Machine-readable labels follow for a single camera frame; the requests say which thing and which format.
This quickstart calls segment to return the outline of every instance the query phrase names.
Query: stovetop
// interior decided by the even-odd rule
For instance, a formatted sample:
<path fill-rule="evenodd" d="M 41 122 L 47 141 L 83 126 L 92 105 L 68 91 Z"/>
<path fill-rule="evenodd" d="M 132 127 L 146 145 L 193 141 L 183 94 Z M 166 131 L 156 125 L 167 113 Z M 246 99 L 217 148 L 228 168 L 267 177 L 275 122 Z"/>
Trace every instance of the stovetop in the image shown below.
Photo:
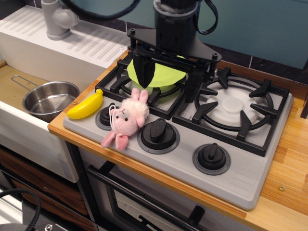
<path fill-rule="evenodd" d="M 120 106 L 121 101 L 129 97 L 129 89 L 135 87 L 126 75 L 117 74 L 119 68 L 122 67 L 111 71 L 96 86 L 104 91 L 103 103 L 98 112 L 79 120 L 67 117 L 63 123 L 64 127 L 98 143 L 102 142 L 109 131 L 96 125 L 101 110 L 111 103 Z M 201 87 L 194 103 L 184 103 L 185 80 L 167 89 L 150 89 L 150 115 L 143 128 L 159 118 L 164 118 L 176 131 L 175 144 L 168 150 L 153 152 L 140 142 L 140 137 L 143 136 L 141 129 L 138 134 L 129 138 L 128 146 L 122 153 L 239 207 L 252 209 L 257 203 L 275 154 L 293 97 L 288 90 L 272 86 L 267 80 L 261 83 L 242 78 L 233 75 L 230 70 L 219 72 L 218 75 L 219 78 L 211 79 Z M 124 80 L 122 83 L 125 87 L 119 86 L 116 78 Z M 167 97 L 160 98 L 157 91 L 167 92 Z M 246 91 L 252 94 L 249 100 L 253 100 L 249 103 L 259 105 L 251 112 L 237 100 L 237 97 L 245 98 L 242 94 Z M 216 98 L 219 95 L 231 101 Z M 219 107 L 222 105 L 228 113 L 218 118 L 218 122 L 213 122 L 213 118 L 217 116 L 214 109 L 221 110 Z M 233 111 L 245 113 L 243 115 L 240 112 L 241 117 L 232 121 Z M 198 167 L 196 153 L 212 144 L 227 153 L 226 167 L 223 167 L 223 170 L 204 172 Z"/>

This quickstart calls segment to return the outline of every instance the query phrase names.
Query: black cable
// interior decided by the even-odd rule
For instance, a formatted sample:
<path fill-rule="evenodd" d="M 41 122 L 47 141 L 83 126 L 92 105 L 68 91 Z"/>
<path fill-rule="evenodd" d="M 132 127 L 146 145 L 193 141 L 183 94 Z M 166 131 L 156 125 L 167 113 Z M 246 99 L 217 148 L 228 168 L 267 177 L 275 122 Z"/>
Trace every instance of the black cable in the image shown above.
<path fill-rule="evenodd" d="M 141 0 L 134 0 L 132 4 L 130 4 L 127 8 L 121 10 L 118 13 L 111 14 L 111 15 L 101 15 L 98 13 L 92 13 L 89 11 L 85 11 L 84 9 L 78 7 L 75 5 L 71 0 L 62 0 L 62 2 L 71 9 L 75 14 L 77 14 L 79 17 L 82 17 L 83 19 L 95 22 L 95 21 L 106 21 L 106 20 L 112 20 L 119 17 L 124 16 L 125 14 L 128 14 L 132 10 L 134 10 L 137 5 L 140 3 Z"/>
<path fill-rule="evenodd" d="M 9 190 L 5 190 L 3 192 L 0 192 L 0 198 L 7 196 L 9 194 L 15 194 L 15 193 L 30 194 L 30 195 L 34 196 L 34 198 L 37 202 L 37 209 L 35 211 L 35 215 L 34 215 L 32 221 L 30 222 L 30 224 L 28 225 L 28 227 L 25 230 L 25 231 L 31 231 L 32 228 L 34 227 L 34 225 L 36 224 L 38 218 L 39 218 L 39 212 L 40 212 L 40 208 L 41 208 L 40 198 L 38 197 L 38 195 L 35 192 L 33 192 L 29 189 L 9 189 Z"/>
<path fill-rule="evenodd" d="M 202 35 L 208 35 L 210 33 L 212 33 L 216 27 L 217 27 L 217 24 L 218 24 L 218 11 L 217 11 L 217 8 L 216 6 L 212 3 L 211 0 L 205 0 L 205 2 L 207 3 L 207 5 L 209 6 L 209 8 L 213 11 L 214 13 L 214 16 L 215 16 L 215 23 L 213 24 L 213 26 L 211 28 L 209 28 L 208 30 L 200 30 L 199 27 L 198 27 L 198 17 L 196 15 L 194 15 L 193 17 L 193 24 L 194 24 L 194 27 L 196 29 L 196 31 L 198 31 L 200 34 Z"/>

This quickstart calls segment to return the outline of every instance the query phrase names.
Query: blue wall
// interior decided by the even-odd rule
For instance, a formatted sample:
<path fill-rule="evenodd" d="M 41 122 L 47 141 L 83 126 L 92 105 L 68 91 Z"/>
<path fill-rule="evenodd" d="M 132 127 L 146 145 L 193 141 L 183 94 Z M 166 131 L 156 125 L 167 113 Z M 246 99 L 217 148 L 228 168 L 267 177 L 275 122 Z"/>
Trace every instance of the blue wall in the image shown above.
<path fill-rule="evenodd" d="M 132 0 L 74 0 L 84 9 L 113 14 Z M 219 14 L 216 30 L 201 36 L 204 43 L 232 51 L 303 68 L 308 60 L 308 0 L 212 0 Z M 121 18 L 155 27 L 152 0 L 141 0 L 137 8 Z M 199 28 L 212 26 L 215 18 L 203 1 Z"/>

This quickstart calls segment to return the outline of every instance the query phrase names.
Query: screw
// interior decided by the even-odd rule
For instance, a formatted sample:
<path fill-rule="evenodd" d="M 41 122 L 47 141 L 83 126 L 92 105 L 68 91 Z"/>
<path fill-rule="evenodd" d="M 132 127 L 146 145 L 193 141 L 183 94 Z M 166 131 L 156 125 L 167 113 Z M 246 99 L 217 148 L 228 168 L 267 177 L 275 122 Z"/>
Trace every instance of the screw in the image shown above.
<path fill-rule="evenodd" d="M 52 225 L 48 224 L 45 226 L 45 231 L 51 231 L 52 230 Z"/>
<path fill-rule="evenodd" d="M 135 34 L 136 29 L 135 29 L 135 28 L 131 28 L 131 29 L 129 30 L 129 32 L 130 32 L 131 34 Z"/>
<path fill-rule="evenodd" d="M 283 185 L 278 187 L 281 192 L 285 191 L 285 187 Z"/>
<path fill-rule="evenodd" d="M 218 58 L 218 53 L 217 52 L 213 53 L 212 58 L 213 59 L 217 59 Z"/>

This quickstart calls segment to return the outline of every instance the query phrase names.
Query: white burner cap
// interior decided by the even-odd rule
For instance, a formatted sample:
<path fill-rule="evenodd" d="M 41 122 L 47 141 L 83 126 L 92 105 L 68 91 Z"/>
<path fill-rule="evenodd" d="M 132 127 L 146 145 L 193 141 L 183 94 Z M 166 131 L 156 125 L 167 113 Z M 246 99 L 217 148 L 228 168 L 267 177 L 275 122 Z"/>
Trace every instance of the white burner cap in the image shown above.
<path fill-rule="evenodd" d="M 255 99 L 249 97 L 248 91 L 229 87 L 217 92 L 217 96 L 211 96 L 206 101 L 206 103 L 218 102 L 218 106 L 207 114 L 211 119 L 227 126 L 240 127 L 240 112 L 243 110 L 252 124 L 256 122 L 259 112 L 252 109 L 250 104 L 257 103 Z"/>
<path fill-rule="evenodd" d="M 222 101 L 222 107 L 229 113 L 240 113 L 244 105 L 242 101 L 235 97 L 226 98 Z"/>

